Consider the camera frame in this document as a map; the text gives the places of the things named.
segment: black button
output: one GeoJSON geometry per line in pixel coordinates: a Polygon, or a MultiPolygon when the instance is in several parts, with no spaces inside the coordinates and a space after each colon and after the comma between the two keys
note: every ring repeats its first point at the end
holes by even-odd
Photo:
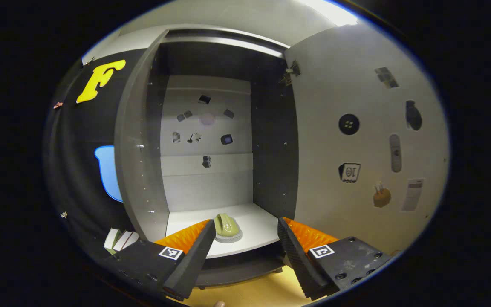
{"type": "Polygon", "coordinates": [[[359,119],[353,114],[344,114],[338,121],[338,128],[343,134],[351,136],[359,130],[359,119]]]}

